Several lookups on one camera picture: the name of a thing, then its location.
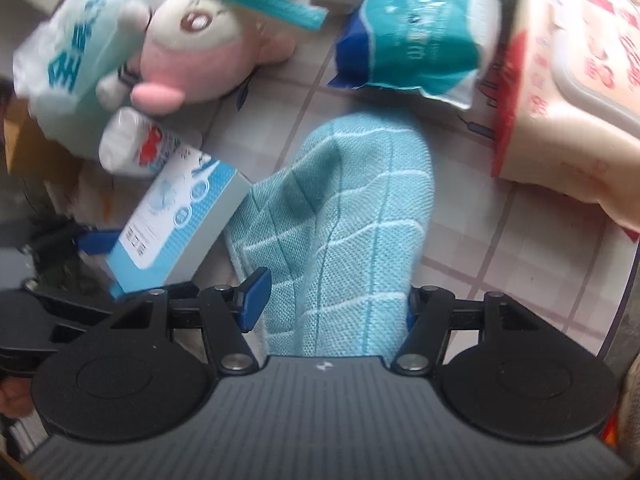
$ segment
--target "plush toy eye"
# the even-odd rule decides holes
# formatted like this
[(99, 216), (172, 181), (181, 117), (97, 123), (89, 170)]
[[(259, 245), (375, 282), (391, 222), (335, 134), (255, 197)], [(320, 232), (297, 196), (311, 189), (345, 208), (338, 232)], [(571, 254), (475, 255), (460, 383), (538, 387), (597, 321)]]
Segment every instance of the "plush toy eye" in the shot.
[(189, 33), (200, 32), (209, 27), (213, 20), (213, 17), (208, 12), (201, 10), (192, 10), (188, 14), (185, 14), (180, 21), (180, 28)]

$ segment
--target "white bottle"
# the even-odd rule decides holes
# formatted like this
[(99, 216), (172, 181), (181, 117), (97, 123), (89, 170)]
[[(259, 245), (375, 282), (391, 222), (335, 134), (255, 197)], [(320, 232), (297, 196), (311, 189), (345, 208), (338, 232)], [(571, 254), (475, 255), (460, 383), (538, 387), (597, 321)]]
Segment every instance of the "white bottle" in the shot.
[(202, 136), (190, 130), (168, 132), (133, 108), (120, 108), (104, 129), (98, 156), (111, 174), (155, 176), (181, 143), (199, 148)]

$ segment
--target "white bag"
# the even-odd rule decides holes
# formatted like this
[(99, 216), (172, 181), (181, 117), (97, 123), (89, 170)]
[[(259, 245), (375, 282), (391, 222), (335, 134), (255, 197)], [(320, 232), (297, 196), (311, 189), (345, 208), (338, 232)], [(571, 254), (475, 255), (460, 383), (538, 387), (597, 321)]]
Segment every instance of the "white bag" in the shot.
[[(14, 87), (48, 139), (83, 158), (98, 157), (110, 112), (96, 83), (142, 47), (143, 36), (119, 32), (118, 14), (129, 0), (65, 0), (14, 55)], [(141, 0), (157, 7), (164, 0)]]

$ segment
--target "beige wipes package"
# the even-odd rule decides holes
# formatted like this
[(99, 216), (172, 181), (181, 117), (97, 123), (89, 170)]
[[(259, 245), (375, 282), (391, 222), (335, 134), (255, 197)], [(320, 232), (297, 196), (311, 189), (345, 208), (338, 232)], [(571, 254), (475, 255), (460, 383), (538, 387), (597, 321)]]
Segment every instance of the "beige wipes package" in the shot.
[(493, 173), (640, 231), (640, 0), (518, 0)]

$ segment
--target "pink plush toy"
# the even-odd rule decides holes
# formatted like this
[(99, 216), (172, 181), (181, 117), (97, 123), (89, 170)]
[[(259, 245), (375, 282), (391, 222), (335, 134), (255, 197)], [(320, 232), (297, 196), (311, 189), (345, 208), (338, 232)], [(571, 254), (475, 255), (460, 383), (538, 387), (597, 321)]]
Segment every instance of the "pink plush toy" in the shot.
[(296, 46), (289, 34), (262, 34), (250, 14), (220, 0), (167, 0), (155, 13), (135, 2), (123, 9), (118, 26), (146, 30), (145, 43), (100, 80), (98, 101), (116, 110), (130, 91), (132, 104), (151, 115), (223, 96), (256, 65), (284, 61)]

